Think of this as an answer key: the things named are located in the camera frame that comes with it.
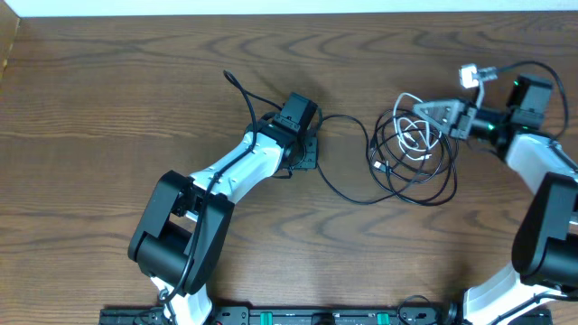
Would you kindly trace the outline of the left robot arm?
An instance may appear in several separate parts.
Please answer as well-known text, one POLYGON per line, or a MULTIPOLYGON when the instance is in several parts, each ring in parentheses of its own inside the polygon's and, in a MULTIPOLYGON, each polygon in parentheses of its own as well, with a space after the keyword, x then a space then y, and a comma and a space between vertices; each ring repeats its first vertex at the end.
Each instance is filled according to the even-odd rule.
POLYGON ((158 289, 166 324, 203 324, 207 293, 233 210, 259 182, 281 169, 312 169, 317 129, 284 117, 250 125, 241 142, 209 167, 184 176, 168 171, 156 183, 128 257, 158 289))

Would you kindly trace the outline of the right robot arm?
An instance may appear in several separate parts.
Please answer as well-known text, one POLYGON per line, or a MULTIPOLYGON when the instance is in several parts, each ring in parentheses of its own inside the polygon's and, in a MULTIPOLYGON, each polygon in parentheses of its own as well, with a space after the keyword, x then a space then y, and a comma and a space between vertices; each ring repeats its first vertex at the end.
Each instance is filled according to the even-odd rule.
POLYGON ((546 302, 577 300, 577 236, 570 231, 577 221, 577 165, 539 130, 553 87, 548 79, 518 76, 505 112, 458 98, 413 107, 443 135, 489 142, 534 195, 510 262, 464 293, 456 323, 508 324, 546 302))

